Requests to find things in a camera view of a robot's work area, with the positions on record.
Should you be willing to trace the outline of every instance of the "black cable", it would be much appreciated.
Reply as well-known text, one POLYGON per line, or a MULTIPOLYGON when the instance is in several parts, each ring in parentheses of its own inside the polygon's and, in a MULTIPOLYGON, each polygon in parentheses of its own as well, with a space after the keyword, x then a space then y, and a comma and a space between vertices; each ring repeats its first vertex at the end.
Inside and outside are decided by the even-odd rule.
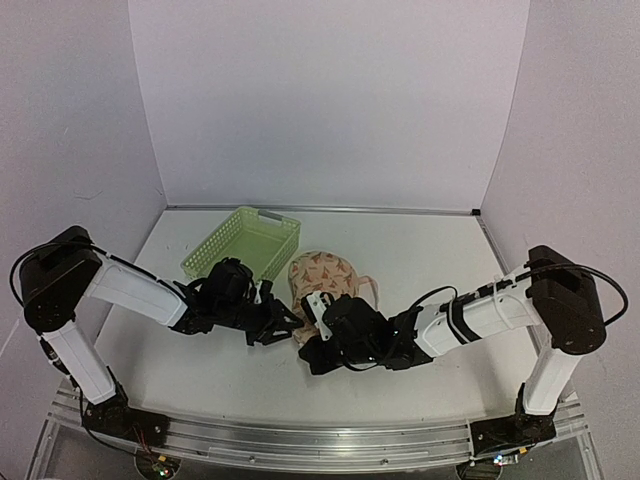
POLYGON ((452 289, 455 292, 455 297, 453 297, 453 299, 451 300, 452 302, 455 301, 455 299, 458 298, 458 289, 456 287, 452 286, 452 285, 445 285, 444 287, 439 287, 439 288, 436 288, 435 290, 431 290, 430 292, 425 293, 418 300, 413 302, 411 307, 409 307, 409 310, 413 310, 418 305, 420 305, 422 302, 424 302, 427 298, 433 297, 436 293, 440 293, 440 292, 442 292, 444 290, 447 290, 447 289, 452 289))
POLYGON ((611 278, 609 275, 607 275, 606 273, 602 273, 601 271, 596 270, 595 268, 587 267, 585 265, 577 265, 574 263, 557 263, 555 265, 547 265, 545 267, 534 268, 533 270, 529 270, 525 273, 518 275, 516 277, 516 282, 520 282, 522 280, 530 278, 533 275, 539 275, 541 273, 553 272, 553 271, 559 271, 559 270, 588 273, 590 275, 593 275, 594 277, 604 280, 609 285, 611 285, 611 287, 613 287, 613 289, 616 292, 618 292, 618 294, 620 295, 620 298, 622 299, 622 308, 618 311, 618 313, 616 313, 615 315, 613 315, 611 318, 609 318, 607 321, 604 322, 605 327, 608 327, 609 325, 617 321, 620 317, 622 317, 625 313, 627 313, 627 310, 629 309, 629 297, 627 296, 627 293, 624 291, 624 289, 620 286, 620 284, 616 282, 613 278, 611 278))

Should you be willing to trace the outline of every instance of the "white wall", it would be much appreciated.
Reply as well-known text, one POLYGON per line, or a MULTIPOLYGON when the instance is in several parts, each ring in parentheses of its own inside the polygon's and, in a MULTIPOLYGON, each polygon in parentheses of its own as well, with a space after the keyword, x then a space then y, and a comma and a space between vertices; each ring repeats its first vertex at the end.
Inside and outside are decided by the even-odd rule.
POLYGON ((131 0, 170 204, 479 207, 528 0, 131 0))
MULTIPOLYGON (((610 273, 627 316, 575 375, 607 478, 640 443, 640 8, 534 0, 513 112, 483 204, 510 267, 548 243, 610 273)), ((619 300, 603 286, 607 312, 619 300)))
MULTIPOLYGON (((126 0, 3 2, 0 16, 0 471, 23 478, 60 376, 21 321, 7 274, 79 223, 131 258, 165 206, 126 0)), ((95 334, 106 313, 87 302, 95 334)))

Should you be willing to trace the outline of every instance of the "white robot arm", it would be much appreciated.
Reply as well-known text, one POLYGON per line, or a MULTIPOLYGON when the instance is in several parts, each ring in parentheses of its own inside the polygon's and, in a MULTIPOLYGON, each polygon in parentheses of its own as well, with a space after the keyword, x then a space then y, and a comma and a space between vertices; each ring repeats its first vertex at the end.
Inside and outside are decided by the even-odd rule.
POLYGON ((389 320, 362 299, 314 292, 303 308, 320 335, 302 347, 300 357, 314 375, 342 366, 403 370, 492 335, 544 325, 549 342, 518 393, 514 415, 471 424, 474 455, 481 458, 503 451, 504 445, 526 447, 555 437, 553 415, 563 389, 580 359, 604 343, 606 326, 627 307, 624 290, 610 277, 540 246, 529 251, 523 267, 504 278, 462 296, 454 287, 438 288, 389 320), (624 302, 608 321, 594 276, 612 285, 624 302), (420 306, 447 289, 455 292, 451 301, 420 306))
POLYGON ((83 297, 122 306, 186 335, 208 333, 215 325, 242 330, 249 345, 290 338, 303 325, 273 297, 271 282, 254 284, 251 271, 239 260, 225 259, 207 278, 189 285, 169 284, 93 245, 79 226, 22 255, 10 278, 25 320, 50 363, 80 387, 89 402, 85 426, 133 441, 140 433, 156 446, 164 441, 168 419, 128 406, 124 389, 75 322, 83 297), (13 285, 18 267, 22 298, 13 285))

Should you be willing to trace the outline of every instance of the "light green basket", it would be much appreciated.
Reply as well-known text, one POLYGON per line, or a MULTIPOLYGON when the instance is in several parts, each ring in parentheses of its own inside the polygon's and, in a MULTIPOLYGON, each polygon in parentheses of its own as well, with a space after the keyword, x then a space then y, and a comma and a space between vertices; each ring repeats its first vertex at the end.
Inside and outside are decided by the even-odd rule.
POLYGON ((298 249, 300 222, 240 207, 180 264, 189 278, 207 277, 220 260, 238 258, 256 280, 273 281, 298 249))

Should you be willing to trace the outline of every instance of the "beige cloth with print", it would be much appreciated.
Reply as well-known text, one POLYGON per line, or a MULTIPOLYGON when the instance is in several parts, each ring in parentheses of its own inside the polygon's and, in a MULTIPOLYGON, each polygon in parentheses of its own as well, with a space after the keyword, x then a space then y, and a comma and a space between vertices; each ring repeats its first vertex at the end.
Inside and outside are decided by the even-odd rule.
POLYGON ((327 292, 333 298, 342 295, 360 296, 374 308, 378 308, 378 285, 371 277, 358 277, 353 266, 344 258, 329 252, 307 252, 295 258, 289 265, 289 286, 293 297, 291 310, 305 325, 293 332, 293 338, 304 345, 318 335, 318 329, 304 313, 301 300, 315 291, 327 292))

